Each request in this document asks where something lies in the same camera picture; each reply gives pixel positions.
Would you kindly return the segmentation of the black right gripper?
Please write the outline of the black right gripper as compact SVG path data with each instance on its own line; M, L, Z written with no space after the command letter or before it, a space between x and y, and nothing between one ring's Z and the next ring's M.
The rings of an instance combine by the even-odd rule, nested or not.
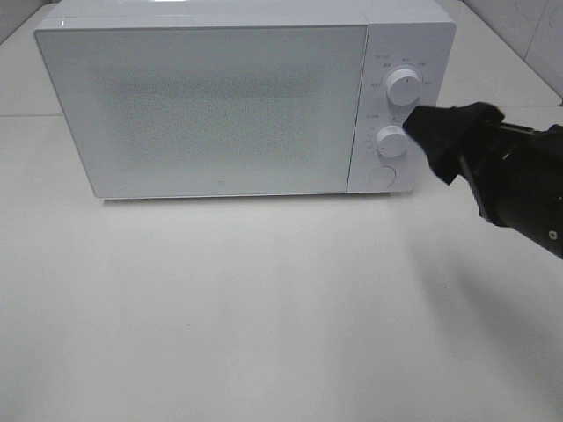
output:
M562 257L562 126L506 123L495 105L416 106L403 124L445 184L463 176L479 215ZM463 133L479 122L464 138Z

